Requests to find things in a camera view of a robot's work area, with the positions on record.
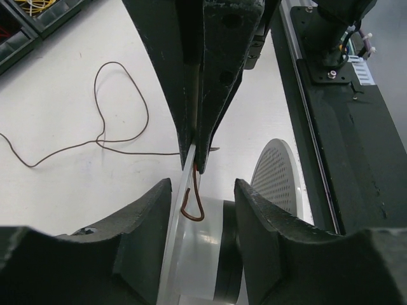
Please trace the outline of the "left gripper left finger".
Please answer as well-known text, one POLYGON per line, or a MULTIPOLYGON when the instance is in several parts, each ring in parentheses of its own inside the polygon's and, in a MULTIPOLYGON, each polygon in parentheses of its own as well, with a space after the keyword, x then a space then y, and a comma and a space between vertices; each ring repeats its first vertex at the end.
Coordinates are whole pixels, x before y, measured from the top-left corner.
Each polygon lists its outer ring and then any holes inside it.
POLYGON ((170 179, 72 235, 1 228, 2 304, 155 304, 170 179))

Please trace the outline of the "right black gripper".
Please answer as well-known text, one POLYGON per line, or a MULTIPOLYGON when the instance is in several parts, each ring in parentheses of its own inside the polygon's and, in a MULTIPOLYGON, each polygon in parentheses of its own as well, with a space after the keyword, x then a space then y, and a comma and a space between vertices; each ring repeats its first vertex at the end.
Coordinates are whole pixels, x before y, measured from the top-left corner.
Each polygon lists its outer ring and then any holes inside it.
MULTIPOLYGON (((201 174, 233 86, 243 66, 254 69, 281 2, 265 0, 265 10, 263 1, 203 2, 203 59, 195 134, 195 164, 201 174)), ((189 34, 193 32, 193 26, 188 25, 193 1, 129 0, 123 4, 159 80, 184 166, 193 135, 186 57, 189 34)))

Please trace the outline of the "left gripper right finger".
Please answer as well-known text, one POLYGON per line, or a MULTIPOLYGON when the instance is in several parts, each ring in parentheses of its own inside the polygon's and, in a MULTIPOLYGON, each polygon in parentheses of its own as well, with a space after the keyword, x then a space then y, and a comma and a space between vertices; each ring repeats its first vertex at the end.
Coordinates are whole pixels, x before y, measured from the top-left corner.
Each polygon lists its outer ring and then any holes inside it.
POLYGON ((240 251, 250 304, 405 304, 406 230, 342 236, 235 181, 240 251))

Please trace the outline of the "grey plastic spool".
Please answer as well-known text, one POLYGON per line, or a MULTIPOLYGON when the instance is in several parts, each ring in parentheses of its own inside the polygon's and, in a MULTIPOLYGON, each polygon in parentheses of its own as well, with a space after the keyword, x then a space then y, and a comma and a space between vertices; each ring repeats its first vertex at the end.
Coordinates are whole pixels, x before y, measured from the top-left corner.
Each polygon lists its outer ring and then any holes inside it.
MULTIPOLYGON (((238 249, 235 204, 199 193, 191 145, 176 200, 171 204, 157 304, 239 304, 243 265, 238 249)), ((289 144, 267 143, 251 186, 290 214, 304 219, 300 173, 289 144)))

